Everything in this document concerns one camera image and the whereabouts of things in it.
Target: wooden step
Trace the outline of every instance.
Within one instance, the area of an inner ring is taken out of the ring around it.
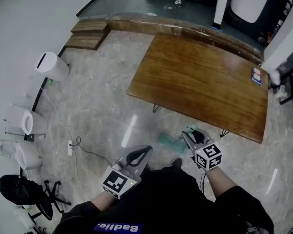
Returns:
[[[105,33],[73,34],[65,44],[65,47],[98,50],[108,33],[109,31]]]
[[[72,28],[71,32],[74,34],[79,33],[105,33],[108,31],[109,26],[103,20],[97,19],[87,19],[79,21],[74,28]]]

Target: white toilet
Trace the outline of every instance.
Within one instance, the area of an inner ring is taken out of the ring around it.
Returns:
[[[41,166],[42,157],[33,143],[25,140],[8,141],[0,139],[0,155],[15,159],[23,170]]]
[[[13,127],[22,128],[27,134],[45,134],[48,122],[33,111],[12,105],[6,111],[5,120]]]

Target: toilet seat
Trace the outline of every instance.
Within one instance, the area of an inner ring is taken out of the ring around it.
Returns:
[[[18,142],[0,139],[0,156],[16,160],[23,170],[29,170],[41,166],[42,158],[29,141]]]

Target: black shoe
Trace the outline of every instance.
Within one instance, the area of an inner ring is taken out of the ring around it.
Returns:
[[[170,166],[177,166],[177,167],[181,168],[181,166],[182,166],[182,159],[180,159],[180,158],[174,159],[171,162]]]

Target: wooden table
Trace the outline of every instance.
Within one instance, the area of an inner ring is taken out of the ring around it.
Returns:
[[[127,94],[261,143],[267,102],[254,64],[225,50],[166,34],[154,37]]]

